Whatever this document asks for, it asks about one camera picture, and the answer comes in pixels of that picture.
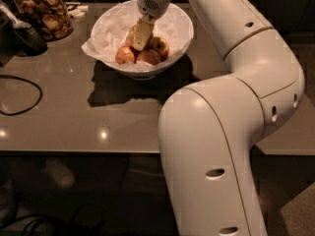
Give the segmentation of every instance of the jar of nuts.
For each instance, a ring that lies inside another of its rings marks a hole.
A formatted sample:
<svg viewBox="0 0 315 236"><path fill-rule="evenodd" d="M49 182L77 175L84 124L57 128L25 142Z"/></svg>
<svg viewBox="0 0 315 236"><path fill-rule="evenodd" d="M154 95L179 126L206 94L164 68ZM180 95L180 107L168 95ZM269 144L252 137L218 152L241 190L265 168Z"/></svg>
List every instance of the jar of nuts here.
<svg viewBox="0 0 315 236"><path fill-rule="evenodd" d="M14 0L19 12L46 41L63 38L73 30L65 0Z"/></svg>

